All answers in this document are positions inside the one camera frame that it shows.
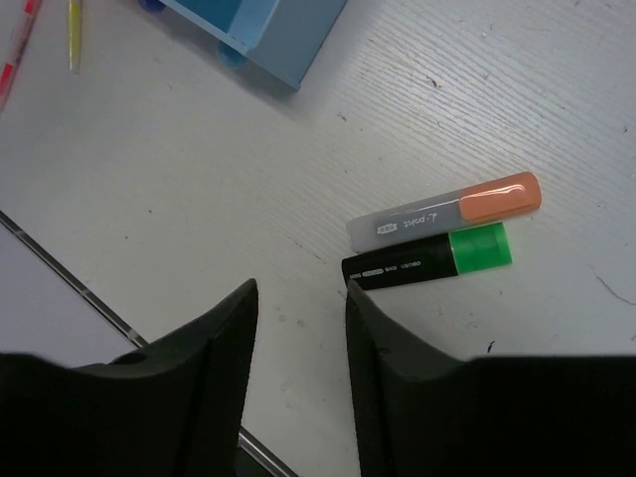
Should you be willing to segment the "grey orange highlighter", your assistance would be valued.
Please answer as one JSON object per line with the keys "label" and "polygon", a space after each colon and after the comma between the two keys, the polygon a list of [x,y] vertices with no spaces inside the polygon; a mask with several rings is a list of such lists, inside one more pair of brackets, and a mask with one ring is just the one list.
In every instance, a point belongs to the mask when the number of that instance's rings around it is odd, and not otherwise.
{"label": "grey orange highlighter", "polygon": [[522,172],[355,218],[346,231],[352,250],[364,253],[531,213],[541,204],[538,178]]}

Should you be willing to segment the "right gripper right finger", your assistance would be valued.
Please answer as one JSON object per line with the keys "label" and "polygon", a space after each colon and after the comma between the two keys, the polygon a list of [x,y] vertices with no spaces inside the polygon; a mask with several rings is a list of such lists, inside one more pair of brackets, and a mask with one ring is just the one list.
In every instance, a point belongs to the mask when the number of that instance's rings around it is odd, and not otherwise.
{"label": "right gripper right finger", "polygon": [[631,476],[631,356],[455,359],[348,288],[346,339],[365,476]]}

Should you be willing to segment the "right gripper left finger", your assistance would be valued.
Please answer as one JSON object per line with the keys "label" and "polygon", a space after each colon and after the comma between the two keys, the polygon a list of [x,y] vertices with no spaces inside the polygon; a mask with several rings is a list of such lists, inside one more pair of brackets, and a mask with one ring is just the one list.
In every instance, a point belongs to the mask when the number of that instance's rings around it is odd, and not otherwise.
{"label": "right gripper left finger", "polygon": [[231,476],[258,318],[248,280],[108,364],[1,357],[5,476]]}

